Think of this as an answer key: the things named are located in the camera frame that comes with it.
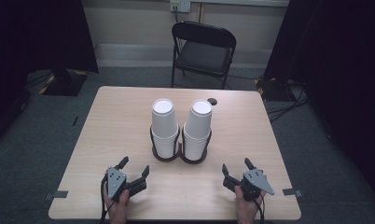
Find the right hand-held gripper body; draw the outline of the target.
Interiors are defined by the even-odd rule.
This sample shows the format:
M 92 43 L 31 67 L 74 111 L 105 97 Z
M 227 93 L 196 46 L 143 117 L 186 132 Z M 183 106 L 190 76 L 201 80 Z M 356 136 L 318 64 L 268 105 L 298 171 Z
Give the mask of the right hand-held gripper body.
M 271 184 L 259 169 L 243 172 L 243 178 L 241 180 L 238 180 L 231 175 L 227 178 L 224 177 L 223 186 L 232 192 L 235 191 L 235 186 L 239 186 L 242 189 L 243 197 L 247 202 L 251 202 L 258 198 L 261 195 L 262 190 L 270 195 L 274 194 Z

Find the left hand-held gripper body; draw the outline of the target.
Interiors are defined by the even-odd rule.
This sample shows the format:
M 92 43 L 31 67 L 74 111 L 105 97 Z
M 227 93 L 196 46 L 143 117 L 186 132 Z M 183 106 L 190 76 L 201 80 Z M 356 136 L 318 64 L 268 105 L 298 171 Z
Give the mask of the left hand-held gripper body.
M 138 179 L 128 182 L 127 176 L 114 167 L 108 168 L 105 181 L 108 198 L 115 202 L 119 201 L 119 195 L 125 189 L 129 191 L 130 197 L 146 189 L 146 178 L 140 176 Z

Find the dark double cup holder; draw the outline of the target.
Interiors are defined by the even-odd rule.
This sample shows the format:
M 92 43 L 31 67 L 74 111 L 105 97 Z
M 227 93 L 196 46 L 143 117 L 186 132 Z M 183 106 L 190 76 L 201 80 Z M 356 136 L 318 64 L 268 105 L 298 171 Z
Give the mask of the dark double cup holder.
M 177 139 L 176 139 L 176 145 L 175 145 L 175 154 L 173 157 L 171 157 L 170 159 L 162 159 L 158 156 L 156 150 L 155 150 L 155 147 L 154 147 L 154 143 L 153 143 L 153 140 L 152 140 L 152 134 L 151 134 L 151 129 L 149 130 L 149 133 L 150 133 L 150 139 L 151 139 L 151 142 L 152 142 L 152 153 L 154 155 L 154 157 L 158 160 L 158 161 L 164 161 L 164 162 L 168 162 L 168 161 L 174 161 L 175 159 L 177 158 L 180 158 L 182 161 L 188 163 L 188 164 L 200 164 L 202 163 L 206 157 L 207 157 L 207 152 L 208 152 L 208 146 L 207 148 L 204 150 L 204 154 L 203 154 L 203 157 L 198 160 L 198 161 L 190 161 L 188 160 L 185 155 L 184 155 L 184 137 L 183 137 L 183 130 L 179 128 L 179 135 L 177 136 Z

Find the white cup stack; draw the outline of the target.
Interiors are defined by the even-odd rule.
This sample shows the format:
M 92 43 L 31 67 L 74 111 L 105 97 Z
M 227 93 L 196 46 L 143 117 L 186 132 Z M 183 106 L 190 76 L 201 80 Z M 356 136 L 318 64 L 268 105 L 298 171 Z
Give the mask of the white cup stack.
M 203 99 L 192 103 L 185 124 L 186 133 L 195 139 L 203 139 L 210 132 L 212 105 Z

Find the person's left hand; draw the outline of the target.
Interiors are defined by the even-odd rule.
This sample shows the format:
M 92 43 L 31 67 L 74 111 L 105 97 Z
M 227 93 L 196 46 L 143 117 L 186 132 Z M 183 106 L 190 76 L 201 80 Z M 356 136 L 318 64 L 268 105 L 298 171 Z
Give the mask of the person's left hand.
M 119 201 L 115 202 L 108 198 L 107 184 L 104 183 L 103 195 L 110 224 L 127 224 L 129 191 L 123 190 L 119 195 Z

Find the person's right hand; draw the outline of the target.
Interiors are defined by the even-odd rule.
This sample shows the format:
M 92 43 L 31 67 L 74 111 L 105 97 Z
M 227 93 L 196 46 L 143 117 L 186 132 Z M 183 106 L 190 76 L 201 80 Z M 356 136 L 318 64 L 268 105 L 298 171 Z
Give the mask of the person's right hand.
M 257 216 L 258 207 L 262 205 L 263 199 L 266 195 L 264 190 L 261 191 L 261 195 L 256 198 L 256 202 L 247 202 L 243 197 L 243 191 L 239 186 L 234 187 L 236 195 L 236 217 L 238 224 L 254 224 Z

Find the grey tape strip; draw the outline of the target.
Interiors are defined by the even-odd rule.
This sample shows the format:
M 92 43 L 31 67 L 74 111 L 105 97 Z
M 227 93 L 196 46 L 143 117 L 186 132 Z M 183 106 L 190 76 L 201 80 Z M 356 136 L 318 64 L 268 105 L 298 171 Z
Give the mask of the grey tape strip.
M 283 189 L 283 194 L 284 196 L 295 196 L 296 198 L 303 196 L 301 189 Z
M 68 195 L 67 190 L 56 190 L 54 192 L 47 193 L 44 197 L 46 201 L 52 201 L 55 198 L 66 198 Z

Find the black stand base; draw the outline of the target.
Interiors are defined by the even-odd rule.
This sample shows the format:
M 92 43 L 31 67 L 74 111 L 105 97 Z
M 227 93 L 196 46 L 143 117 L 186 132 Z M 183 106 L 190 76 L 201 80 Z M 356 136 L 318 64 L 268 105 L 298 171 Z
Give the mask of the black stand base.
M 258 93 L 262 99 L 270 102 L 288 102 L 287 86 L 276 79 L 265 80 L 259 77 L 255 80 Z
M 43 95 L 78 96 L 88 73 L 76 70 L 52 70 L 51 77 L 39 91 Z

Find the black folding chair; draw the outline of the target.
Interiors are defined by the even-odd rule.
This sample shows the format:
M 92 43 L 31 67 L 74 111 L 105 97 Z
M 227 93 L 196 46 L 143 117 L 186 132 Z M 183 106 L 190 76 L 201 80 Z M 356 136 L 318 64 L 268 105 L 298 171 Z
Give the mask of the black folding chair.
M 225 28 L 195 21 L 180 21 L 173 25 L 174 41 L 172 80 L 175 70 L 186 71 L 222 79 L 226 87 L 237 41 Z

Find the black curtain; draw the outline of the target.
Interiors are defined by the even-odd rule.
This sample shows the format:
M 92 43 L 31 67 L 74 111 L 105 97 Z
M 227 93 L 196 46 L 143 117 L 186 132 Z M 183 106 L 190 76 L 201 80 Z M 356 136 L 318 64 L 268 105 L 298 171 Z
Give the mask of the black curtain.
M 97 72 L 82 0 L 0 0 L 0 136 L 37 70 Z
M 264 77 L 305 83 L 375 194 L 375 0 L 289 0 Z

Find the white wall outlet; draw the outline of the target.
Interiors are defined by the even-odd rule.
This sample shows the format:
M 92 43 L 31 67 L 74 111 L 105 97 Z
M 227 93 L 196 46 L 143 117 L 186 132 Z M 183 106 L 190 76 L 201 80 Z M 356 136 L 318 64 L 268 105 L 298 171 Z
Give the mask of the white wall outlet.
M 170 0 L 170 10 L 172 12 L 189 13 L 191 2 L 188 0 Z

